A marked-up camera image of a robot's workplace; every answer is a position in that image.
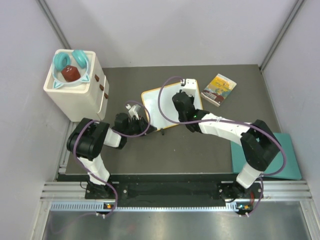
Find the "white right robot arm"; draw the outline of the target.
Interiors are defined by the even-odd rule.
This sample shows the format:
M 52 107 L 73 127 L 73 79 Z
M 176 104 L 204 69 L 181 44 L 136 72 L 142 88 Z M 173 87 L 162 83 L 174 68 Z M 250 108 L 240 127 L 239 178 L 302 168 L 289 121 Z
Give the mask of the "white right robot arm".
M 194 98 L 185 92 L 172 97 L 178 120 L 191 132 L 217 136 L 242 147 L 246 163 L 229 186 L 222 187 L 221 198 L 245 198 L 252 191 L 252 184 L 266 171 L 283 148 L 270 128 L 262 120 L 254 123 L 236 122 L 218 117 L 208 111 L 196 109 Z

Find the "yellow framed whiteboard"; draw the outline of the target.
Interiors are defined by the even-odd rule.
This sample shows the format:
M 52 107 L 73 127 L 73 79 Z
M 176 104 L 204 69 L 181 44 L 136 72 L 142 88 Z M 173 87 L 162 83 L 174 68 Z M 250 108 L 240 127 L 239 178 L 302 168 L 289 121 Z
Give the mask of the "yellow framed whiteboard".
M 160 106 L 162 109 L 162 112 L 165 114 L 166 117 L 169 119 L 178 122 L 178 112 L 175 109 L 175 106 L 172 101 L 172 97 L 180 91 L 181 83 L 173 83 L 166 85 L 162 92 L 160 97 Z M 166 129 L 170 127 L 174 127 L 177 124 L 172 123 L 168 120 L 166 120 L 160 113 L 159 107 L 158 107 L 158 96 L 160 92 L 160 87 L 155 88 L 152 90 L 145 91 L 141 94 L 142 103 L 145 106 L 145 108 L 150 113 L 150 117 L 147 117 L 150 124 L 157 128 L 159 131 L 161 128 Z M 197 89 L 194 96 L 194 106 L 196 109 L 203 109 L 202 100 L 200 96 L 199 86 L 197 82 Z

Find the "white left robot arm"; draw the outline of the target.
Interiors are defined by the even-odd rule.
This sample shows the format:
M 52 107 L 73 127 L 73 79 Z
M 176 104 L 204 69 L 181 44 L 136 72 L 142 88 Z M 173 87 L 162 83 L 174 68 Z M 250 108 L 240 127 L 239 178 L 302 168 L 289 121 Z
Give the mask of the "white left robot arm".
M 85 198 L 102 200 L 115 196 L 109 180 L 111 174 L 101 156 L 104 146 L 121 150 L 127 143 L 127 136 L 144 136 L 156 130 L 142 116 L 130 117 L 123 112 L 115 116 L 113 127 L 106 122 L 83 118 L 67 139 L 66 148 L 89 176 Z

